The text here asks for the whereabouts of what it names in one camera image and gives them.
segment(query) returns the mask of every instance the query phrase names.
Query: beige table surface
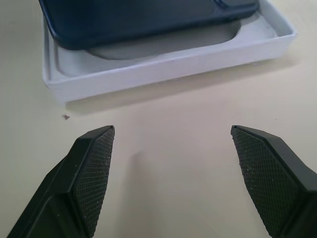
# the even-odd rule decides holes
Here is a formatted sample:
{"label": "beige table surface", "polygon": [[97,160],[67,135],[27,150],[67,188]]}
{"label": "beige table surface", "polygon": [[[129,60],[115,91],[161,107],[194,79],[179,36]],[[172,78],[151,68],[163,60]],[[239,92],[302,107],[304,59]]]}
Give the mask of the beige table surface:
{"label": "beige table surface", "polygon": [[114,124],[95,238],[268,238],[231,126],[281,136],[317,172],[317,1],[275,3],[300,32],[280,59],[64,106],[42,80],[38,2],[0,0],[0,237],[78,136]]}

